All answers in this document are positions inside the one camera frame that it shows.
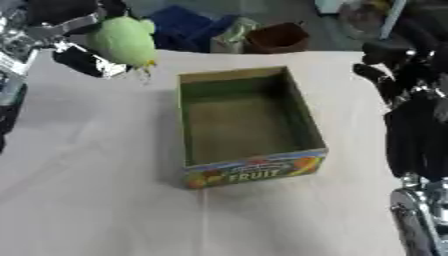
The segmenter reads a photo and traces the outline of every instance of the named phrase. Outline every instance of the box label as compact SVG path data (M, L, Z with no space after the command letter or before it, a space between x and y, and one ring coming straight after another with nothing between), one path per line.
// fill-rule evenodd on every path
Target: box label
M323 156L307 156L294 159L251 159L227 163L225 167L187 174L187 185L190 188L241 183L256 180L272 179L276 177L297 176L316 171L323 160Z

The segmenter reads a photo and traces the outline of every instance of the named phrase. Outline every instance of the robotic hand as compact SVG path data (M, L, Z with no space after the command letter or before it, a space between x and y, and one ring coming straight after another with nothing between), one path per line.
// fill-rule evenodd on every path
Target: robotic hand
M38 52L54 49L55 61L95 77L125 72L126 65L112 63L70 42L68 36L87 34L128 12L121 0L20 0L0 9L0 153L4 135L19 114L25 79Z
M410 41L415 49L366 43L363 64L353 71L390 108L387 160L402 180L390 210L407 255L442 256L448 255L448 45Z

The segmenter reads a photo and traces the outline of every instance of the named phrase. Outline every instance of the white tablecloth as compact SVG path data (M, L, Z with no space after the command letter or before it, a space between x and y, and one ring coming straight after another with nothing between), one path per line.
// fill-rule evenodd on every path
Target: white tablecloth
M84 76L42 54L0 156L0 255L397 256L375 88L360 53L161 51L150 82ZM330 149L315 175L186 190L178 73L288 65Z

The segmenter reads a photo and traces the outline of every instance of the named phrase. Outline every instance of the fruit box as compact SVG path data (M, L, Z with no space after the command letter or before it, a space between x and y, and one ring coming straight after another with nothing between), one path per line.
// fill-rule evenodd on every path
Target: fruit box
M327 149L286 67L180 75L189 188L315 172Z

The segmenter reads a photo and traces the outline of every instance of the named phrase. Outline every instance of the blue bin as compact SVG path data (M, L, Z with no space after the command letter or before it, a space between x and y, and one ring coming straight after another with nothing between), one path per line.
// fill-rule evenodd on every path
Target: blue bin
M154 40L158 49L210 52L211 38L224 32L238 16L228 15L219 21L173 5L149 16L156 24Z

